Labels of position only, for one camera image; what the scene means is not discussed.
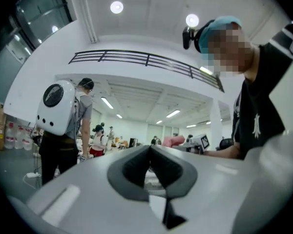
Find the black office chair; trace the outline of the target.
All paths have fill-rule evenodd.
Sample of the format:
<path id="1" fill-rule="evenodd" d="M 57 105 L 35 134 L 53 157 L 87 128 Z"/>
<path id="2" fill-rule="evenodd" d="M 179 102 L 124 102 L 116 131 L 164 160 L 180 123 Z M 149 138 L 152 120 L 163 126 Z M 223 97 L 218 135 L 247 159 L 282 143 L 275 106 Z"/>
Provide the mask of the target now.
<path id="1" fill-rule="evenodd" d="M 224 138 L 220 141 L 219 146 L 216 147 L 216 151 L 224 150 L 234 144 L 234 141 L 232 138 Z"/>

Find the black balcony railing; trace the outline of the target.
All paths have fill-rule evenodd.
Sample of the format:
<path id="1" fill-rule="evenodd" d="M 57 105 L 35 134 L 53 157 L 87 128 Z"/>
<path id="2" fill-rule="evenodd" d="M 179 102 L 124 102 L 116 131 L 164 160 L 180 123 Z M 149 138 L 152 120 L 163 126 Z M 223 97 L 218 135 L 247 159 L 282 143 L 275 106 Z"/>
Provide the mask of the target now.
<path id="1" fill-rule="evenodd" d="M 76 52 L 69 63 L 84 62 L 84 61 L 112 61 L 140 64 L 145 67 L 156 67 L 169 70 L 181 75 L 185 75 L 191 79 L 204 82 L 221 92 L 224 92 L 222 82 L 218 75 L 207 74 L 199 68 L 193 67 L 184 62 L 167 58 L 164 56 L 131 50 L 116 50 L 116 49 L 103 49 L 103 50 L 89 50 Z"/>

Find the teal cap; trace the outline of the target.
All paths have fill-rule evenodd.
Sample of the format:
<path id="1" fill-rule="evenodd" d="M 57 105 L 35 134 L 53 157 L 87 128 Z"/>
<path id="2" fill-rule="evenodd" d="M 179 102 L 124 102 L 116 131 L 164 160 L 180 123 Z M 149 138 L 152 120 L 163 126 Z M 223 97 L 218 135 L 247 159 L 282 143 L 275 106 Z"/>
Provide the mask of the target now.
<path id="1" fill-rule="evenodd" d="M 214 60 L 213 53 L 209 52 L 209 42 L 221 31 L 232 30 L 232 24 L 241 27 L 241 21 L 234 16 L 220 16 L 206 23 L 195 35 L 195 48 L 204 60 Z"/>

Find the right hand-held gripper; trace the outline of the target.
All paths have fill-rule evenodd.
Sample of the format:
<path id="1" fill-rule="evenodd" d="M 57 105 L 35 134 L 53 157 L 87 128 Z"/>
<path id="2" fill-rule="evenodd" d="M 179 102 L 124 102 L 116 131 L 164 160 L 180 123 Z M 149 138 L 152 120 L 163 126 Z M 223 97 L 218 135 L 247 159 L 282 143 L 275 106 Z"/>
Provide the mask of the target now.
<path id="1" fill-rule="evenodd" d="M 209 140 L 206 134 L 189 135 L 185 141 L 186 151 L 194 154 L 203 154 L 209 147 Z"/>

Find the person's right forearm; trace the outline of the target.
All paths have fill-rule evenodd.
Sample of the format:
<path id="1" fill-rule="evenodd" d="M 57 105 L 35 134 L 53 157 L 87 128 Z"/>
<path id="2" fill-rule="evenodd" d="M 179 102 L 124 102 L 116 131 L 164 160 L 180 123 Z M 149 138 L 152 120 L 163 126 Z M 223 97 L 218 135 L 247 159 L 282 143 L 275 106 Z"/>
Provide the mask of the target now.
<path id="1" fill-rule="evenodd" d="M 239 159 L 241 155 L 240 143 L 235 142 L 232 146 L 220 151 L 204 151 L 204 155 L 220 158 Z"/>

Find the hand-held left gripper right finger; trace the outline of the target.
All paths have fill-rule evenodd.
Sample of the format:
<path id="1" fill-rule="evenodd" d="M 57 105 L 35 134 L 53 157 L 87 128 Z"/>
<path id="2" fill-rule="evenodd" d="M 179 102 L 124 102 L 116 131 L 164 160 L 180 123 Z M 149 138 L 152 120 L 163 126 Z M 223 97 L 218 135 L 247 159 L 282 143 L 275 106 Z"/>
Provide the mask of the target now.
<path id="1" fill-rule="evenodd" d="M 251 162 L 151 147 L 151 166 L 166 190 L 162 223 L 151 234 L 256 234 L 263 226 L 251 187 Z"/>

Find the round ceiling lamp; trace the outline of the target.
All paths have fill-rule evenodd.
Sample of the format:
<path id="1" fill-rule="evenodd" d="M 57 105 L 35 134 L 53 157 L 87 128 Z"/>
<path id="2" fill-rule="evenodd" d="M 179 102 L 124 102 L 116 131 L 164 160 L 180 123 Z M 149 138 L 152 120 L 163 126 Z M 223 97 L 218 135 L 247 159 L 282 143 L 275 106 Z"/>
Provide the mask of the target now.
<path id="1" fill-rule="evenodd" d="M 123 11 L 123 9 L 124 9 L 124 6 L 123 6 L 123 4 L 120 1 L 114 1 L 110 5 L 110 10 L 114 14 L 121 13 Z"/>
<path id="2" fill-rule="evenodd" d="M 186 24 L 188 27 L 194 28 L 199 24 L 199 18 L 195 14 L 189 14 L 186 16 Z"/>

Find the person's black t-shirt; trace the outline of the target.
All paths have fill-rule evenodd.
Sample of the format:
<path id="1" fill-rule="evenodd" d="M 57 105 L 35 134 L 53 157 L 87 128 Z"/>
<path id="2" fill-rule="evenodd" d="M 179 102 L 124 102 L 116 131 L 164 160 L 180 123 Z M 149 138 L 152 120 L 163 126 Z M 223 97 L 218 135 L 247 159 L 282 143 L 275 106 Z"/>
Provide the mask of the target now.
<path id="1" fill-rule="evenodd" d="M 244 80 L 234 102 L 232 138 L 240 144 L 240 158 L 284 132 L 282 120 L 269 94 L 293 61 L 293 23 L 286 25 L 267 44 L 259 46 L 255 81 Z"/>

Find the white hard-shell backpack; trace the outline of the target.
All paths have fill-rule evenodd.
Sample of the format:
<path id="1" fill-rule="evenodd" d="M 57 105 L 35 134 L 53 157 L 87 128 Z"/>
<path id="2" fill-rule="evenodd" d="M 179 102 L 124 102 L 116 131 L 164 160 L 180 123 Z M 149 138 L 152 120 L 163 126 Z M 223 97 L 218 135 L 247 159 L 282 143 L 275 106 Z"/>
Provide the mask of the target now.
<path id="1" fill-rule="evenodd" d="M 75 104 L 75 87 L 66 80 L 51 84 L 39 103 L 36 125 L 57 136 L 65 134 Z"/>

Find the clear water jug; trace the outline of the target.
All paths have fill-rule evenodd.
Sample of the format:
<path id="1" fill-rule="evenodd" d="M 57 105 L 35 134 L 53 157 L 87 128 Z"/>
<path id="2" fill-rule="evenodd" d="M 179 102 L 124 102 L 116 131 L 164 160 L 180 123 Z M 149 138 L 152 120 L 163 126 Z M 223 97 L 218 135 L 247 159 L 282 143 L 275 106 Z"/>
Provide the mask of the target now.
<path id="1" fill-rule="evenodd" d="M 32 128 L 26 128 L 24 130 L 24 136 L 22 139 L 23 148 L 27 151 L 32 150 L 33 139 L 32 139 Z"/>
<path id="2" fill-rule="evenodd" d="M 14 123 L 9 122 L 5 127 L 5 140 L 4 140 L 4 147 L 6 149 L 13 149 L 14 148 Z"/>
<path id="3" fill-rule="evenodd" d="M 16 133 L 15 133 L 15 149 L 22 149 L 23 148 L 23 136 L 24 136 L 24 131 L 23 127 L 19 125 L 17 127 Z"/>

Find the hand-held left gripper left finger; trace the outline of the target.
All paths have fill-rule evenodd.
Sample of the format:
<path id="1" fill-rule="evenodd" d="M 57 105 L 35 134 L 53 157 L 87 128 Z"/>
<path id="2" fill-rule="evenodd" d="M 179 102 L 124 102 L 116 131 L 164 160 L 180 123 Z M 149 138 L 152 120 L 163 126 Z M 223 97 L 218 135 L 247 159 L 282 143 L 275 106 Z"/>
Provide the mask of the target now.
<path id="1" fill-rule="evenodd" d="M 110 185 L 112 163 L 144 148 L 130 148 L 73 166 L 43 185 L 27 206 L 68 234 L 165 234 L 147 200 L 128 200 Z"/>

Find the pink cloth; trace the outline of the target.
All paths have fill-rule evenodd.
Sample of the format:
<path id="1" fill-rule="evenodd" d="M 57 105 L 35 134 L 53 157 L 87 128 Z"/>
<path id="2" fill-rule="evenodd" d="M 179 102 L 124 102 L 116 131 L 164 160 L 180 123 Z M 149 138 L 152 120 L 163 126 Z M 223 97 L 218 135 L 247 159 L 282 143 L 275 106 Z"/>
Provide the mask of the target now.
<path id="1" fill-rule="evenodd" d="M 167 136 L 164 138 L 162 146 L 172 147 L 178 146 L 185 142 L 184 136 Z"/>

